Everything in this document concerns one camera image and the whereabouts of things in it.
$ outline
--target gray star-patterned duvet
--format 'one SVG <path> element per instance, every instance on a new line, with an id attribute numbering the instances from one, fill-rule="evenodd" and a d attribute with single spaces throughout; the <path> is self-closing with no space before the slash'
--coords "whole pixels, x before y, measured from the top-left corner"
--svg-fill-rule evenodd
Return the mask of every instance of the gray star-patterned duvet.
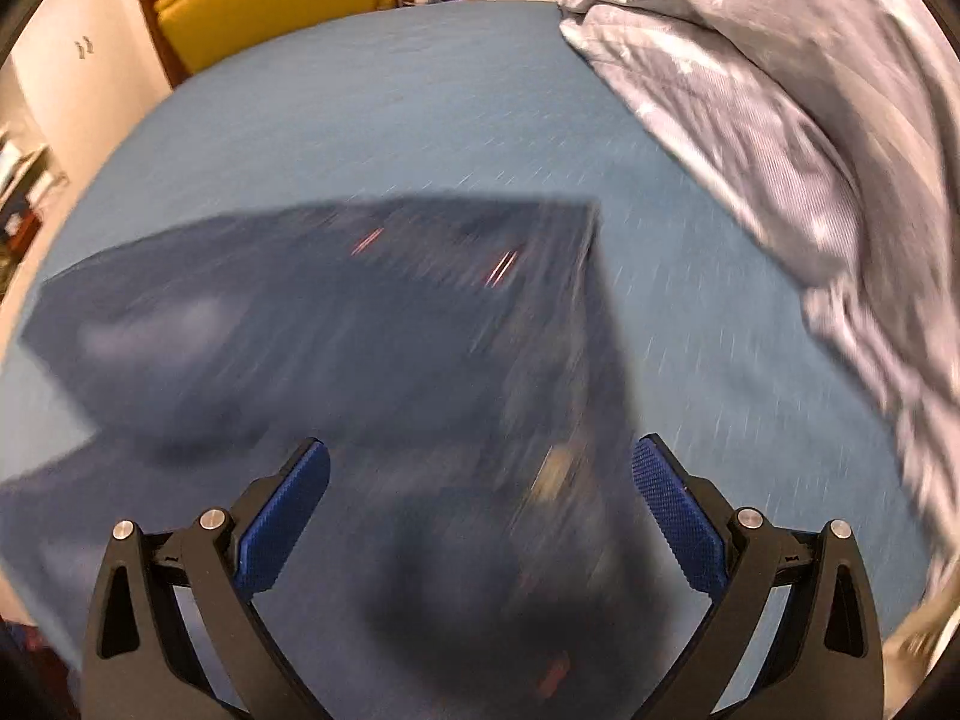
<path id="1" fill-rule="evenodd" d="M 960 554 L 960 62 L 921 0 L 558 0 L 565 38 L 795 276 Z"/>

